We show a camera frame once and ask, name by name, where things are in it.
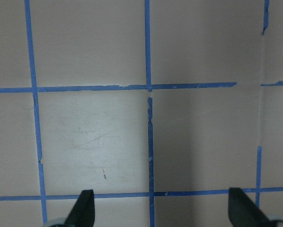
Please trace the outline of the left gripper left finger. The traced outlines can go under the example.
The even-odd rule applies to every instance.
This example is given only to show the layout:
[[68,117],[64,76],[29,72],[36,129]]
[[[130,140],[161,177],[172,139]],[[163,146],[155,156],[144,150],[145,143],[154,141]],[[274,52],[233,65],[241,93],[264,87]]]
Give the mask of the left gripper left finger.
[[93,227],[94,223],[94,192],[93,190],[83,190],[63,225],[66,227]]

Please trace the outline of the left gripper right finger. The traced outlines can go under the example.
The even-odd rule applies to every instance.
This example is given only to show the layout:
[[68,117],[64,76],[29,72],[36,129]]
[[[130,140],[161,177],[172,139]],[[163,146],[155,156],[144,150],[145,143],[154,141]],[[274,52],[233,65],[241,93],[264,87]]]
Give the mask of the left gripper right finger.
[[274,226],[274,222],[240,188],[229,188],[228,217],[233,227]]

